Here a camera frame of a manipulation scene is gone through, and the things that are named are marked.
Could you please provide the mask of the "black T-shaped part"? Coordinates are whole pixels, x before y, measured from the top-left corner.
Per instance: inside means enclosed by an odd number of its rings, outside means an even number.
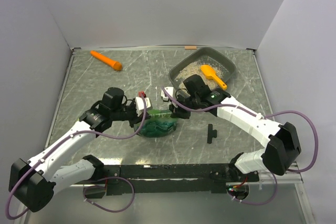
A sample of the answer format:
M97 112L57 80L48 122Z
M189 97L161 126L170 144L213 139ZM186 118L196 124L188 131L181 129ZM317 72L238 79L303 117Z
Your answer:
M209 124L207 128L207 144L212 144L214 138L217 138L217 130L213 128L213 124Z

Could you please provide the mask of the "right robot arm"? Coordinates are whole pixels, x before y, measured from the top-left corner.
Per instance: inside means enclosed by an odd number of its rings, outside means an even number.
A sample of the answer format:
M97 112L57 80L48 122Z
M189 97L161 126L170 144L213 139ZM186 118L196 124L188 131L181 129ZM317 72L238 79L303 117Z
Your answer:
M172 87L161 90L162 100L171 103L170 110L175 117L188 119L192 112L209 112L239 127L261 144L262 149L239 153L231 160L231 179L241 181L247 174L259 170L282 176L301 153L297 130L291 123L280 124L267 119L221 88L211 90L199 75L187 78L185 87L189 93L187 98L177 95Z

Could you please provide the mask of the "yellow plastic scoop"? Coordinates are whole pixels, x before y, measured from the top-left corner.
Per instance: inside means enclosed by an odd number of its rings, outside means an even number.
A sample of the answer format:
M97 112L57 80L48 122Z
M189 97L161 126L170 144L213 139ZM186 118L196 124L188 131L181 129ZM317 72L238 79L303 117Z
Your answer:
M217 76L216 71L210 65L201 65L201 72L206 79L215 81L223 90L227 89L226 83Z

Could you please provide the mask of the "grey litter box tray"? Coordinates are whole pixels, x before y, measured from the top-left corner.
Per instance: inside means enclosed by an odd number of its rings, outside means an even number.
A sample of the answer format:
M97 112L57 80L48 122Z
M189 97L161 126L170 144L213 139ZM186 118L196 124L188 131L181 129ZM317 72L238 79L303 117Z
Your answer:
M201 71L202 65L211 66L215 70L217 76L225 84L227 84L236 73L236 66L226 57L226 55L213 48L203 47L193 52L170 70L169 80L172 86L175 89L179 89L181 94L187 97L188 94L185 92L183 81L186 78L197 74L201 76L204 83L208 85L211 90L217 88L218 84L214 80L206 79Z

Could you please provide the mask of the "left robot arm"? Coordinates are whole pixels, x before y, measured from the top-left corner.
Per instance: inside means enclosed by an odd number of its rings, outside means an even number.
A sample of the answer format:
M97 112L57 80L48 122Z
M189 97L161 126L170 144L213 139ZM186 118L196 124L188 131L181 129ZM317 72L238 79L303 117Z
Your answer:
M15 197L28 210L37 212L55 194L77 182L101 181L104 164L96 157L88 155L70 166L65 166L65 161L98 136L104 136L113 122L128 121L130 126L143 125L151 108L150 99L144 92L128 100L122 89L109 88L102 99L86 110L54 144L27 161L20 158L12 164L6 207Z

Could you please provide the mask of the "green litter bag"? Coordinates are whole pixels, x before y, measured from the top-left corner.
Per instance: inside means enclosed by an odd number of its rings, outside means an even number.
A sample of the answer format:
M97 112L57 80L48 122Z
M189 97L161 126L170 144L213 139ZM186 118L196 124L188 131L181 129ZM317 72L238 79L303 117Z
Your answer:
M164 137L174 132L177 128L177 118L171 117L170 110L152 109L148 112L148 115L141 130L138 132L141 137Z

